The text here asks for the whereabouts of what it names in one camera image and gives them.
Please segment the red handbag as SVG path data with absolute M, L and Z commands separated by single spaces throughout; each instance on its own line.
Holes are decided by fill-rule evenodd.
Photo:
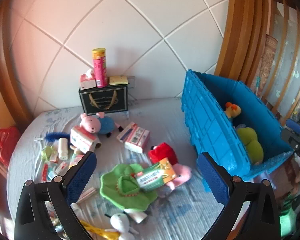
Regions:
M 15 126 L 0 129 L 0 162 L 8 166 L 12 153 L 21 137 Z

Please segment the yellow plastic clip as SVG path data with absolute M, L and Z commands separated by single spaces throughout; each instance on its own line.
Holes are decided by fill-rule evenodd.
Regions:
M 95 233 L 105 239 L 109 239 L 109 240 L 118 240 L 120 237 L 120 233 L 117 231 L 111 231 L 111 230 L 106 230 L 106 229 L 101 229 L 101 228 L 97 228 L 95 226 L 92 226 L 91 224 L 80 220 L 80 223 L 84 226 L 85 230 Z

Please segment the yellow notepad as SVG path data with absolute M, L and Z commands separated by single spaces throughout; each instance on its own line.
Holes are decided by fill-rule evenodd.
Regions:
M 116 86 L 116 85 L 127 85 L 129 84 L 128 78 L 124 75 L 120 76 L 110 76 L 109 77 L 109 84 L 111 86 Z

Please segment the green orange medicine box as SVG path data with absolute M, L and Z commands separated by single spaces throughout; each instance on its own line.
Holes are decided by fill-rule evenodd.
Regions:
M 135 179 L 143 191 L 156 190 L 177 177 L 168 158 L 135 174 Z

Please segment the long red white box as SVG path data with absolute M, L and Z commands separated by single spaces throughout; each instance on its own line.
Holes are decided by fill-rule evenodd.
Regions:
M 94 187 L 91 187 L 91 188 L 87 189 L 86 191 L 84 191 L 80 195 L 80 197 L 79 197 L 78 201 L 76 202 L 76 204 L 79 204 L 79 203 L 85 201 L 86 199 L 88 199 L 91 196 L 93 196 L 96 192 L 97 192 L 97 190 Z

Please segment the lime green frog plush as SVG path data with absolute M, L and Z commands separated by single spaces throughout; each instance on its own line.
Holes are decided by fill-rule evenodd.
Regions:
M 237 134 L 247 150 L 248 157 L 253 165 L 259 165 L 263 162 L 264 152 L 261 144 L 258 142 L 257 133 L 250 127 L 240 127 L 236 129 Z

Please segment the black gift bag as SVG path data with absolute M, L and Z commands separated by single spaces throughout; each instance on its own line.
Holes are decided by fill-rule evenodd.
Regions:
M 128 86 L 108 85 L 103 88 L 79 89 L 84 113 L 95 115 L 98 112 L 115 113 L 128 111 Z

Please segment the white bottle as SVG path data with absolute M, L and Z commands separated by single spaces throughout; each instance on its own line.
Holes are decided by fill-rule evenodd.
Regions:
M 62 161 L 68 160 L 68 140 L 66 138 L 60 138 L 58 140 L 58 157 Z

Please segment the pink cylindrical can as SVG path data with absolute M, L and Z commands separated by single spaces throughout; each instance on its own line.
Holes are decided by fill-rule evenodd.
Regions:
M 106 68 L 106 49 L 96 48 L 92 51 L 93 67 L 96 85 L 98 88 L 107 87 L 108 77 Z

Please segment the pink white tissue bundle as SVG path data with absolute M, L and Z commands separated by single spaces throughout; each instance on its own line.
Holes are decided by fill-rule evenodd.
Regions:
M 70 143 L 83 153 L 94 152 L 102 146 L 98 136 L 77 125 L 70 131 Z

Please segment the white plush toy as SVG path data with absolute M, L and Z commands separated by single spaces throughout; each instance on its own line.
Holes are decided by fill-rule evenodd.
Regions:
M 125 213 L 116 213 L 112 216 L 105 214 L 110 218 L 112 229 L 106 229 L 106 232 L 119 233 L 119 239 L 134 240 L 136 235 L 139 235 L 133 227 L 130 226 L 129 218 Z

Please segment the pink pig plush blue shirt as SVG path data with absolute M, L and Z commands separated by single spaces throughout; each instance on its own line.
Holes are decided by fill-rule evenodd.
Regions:
M 102 134 L 109 138 L 115 129 L 119 132 L 123 131 L 123 127 L 117 124 L 111 117 L 106 116 L 104 112 L 98 112 L 94 116 L 82 113 L 80 117 L 80 127 L 91 134 Z

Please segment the blue plastic crate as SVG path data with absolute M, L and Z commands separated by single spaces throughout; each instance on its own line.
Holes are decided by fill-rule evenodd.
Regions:
M 227 102 L 242 110 L 232 120 L 224 113 Z M 281 139 L 280 123 L 241 81 L 188 70 L 181 110 L 197 153 L 208 152 L 232 176 L 251 180 L 263 172 L 271 173 L 292 154 L 290 146 Z M 257 133 L 264 152 L 260 165 L 253 165 L 249 160 L 235 130 L 238 125 L 251 127 Z

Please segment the pink pig plush red dress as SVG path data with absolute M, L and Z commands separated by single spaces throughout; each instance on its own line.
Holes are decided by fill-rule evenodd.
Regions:
M 178 161 L 177 155 L 174 149 L 167 143 L 163 142 L 157 146 L 152 146 L 148 156 L 153 164 L 167 159 L 176 174 L 176 177 L 169 181 L 166 185 L 173 191 L 176 187 L 179 187 L 188 182 L 192 177 L 192 170 L 186 165 L 181 165 Z

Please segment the blue feather duster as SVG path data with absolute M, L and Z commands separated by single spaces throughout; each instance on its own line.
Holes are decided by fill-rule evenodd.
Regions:
M 68 141 L 70 140 L 70 133 L 65 133 L 65 132 L 51 132 L 51 133 L 47 133 L 45 136 L 43 137 L 36 137 L 34 140 L 35 141 L 41 141 L 41 140 L 45 140 L 47 142 L 55 142 L 59 139 L 65 138 Z

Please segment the green cloth pouch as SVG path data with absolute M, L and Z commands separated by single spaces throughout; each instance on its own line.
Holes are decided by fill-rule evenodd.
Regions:
M 46 146 L 41 151 L 41 158 L 43 161 L 49 161 L 51 155 L 54 153 L 54 149 L 51 146 Z

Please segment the small tissue packet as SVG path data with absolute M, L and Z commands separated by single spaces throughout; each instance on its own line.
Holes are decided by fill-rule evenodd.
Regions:
M 150 134 L 149 130 L 131 122 L 116 138 L 120 143 L 124 144 L 125 149 L 142 154 L 145 152 Z

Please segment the small pink white box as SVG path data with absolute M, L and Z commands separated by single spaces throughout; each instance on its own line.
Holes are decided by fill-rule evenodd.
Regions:
M 96 79 L 94 76 L 94 70 L 88 69 L 84 74 L 80 77 L 80 89 L 86 90 L 96 87 Z

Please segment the green yellow duck plush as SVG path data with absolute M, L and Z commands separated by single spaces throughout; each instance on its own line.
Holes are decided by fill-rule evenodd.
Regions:
M 232 120 L 233 118 L 239 116 L 241 114 L 242 110 L 241 108 L 234 104 L 234 103 L 231 103 L 231 102 L 227 102 L 225 104 L 225 111 L 224 113 L 226 114 L 226 116 Z

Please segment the green plush hat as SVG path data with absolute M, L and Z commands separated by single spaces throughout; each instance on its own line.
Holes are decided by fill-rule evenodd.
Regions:
M 143 171 L 140 164 L 118 164 L 101 176 L 100 194 L 120 210 L 146 211 L 158 194 L 145 192 L 134 175 Z

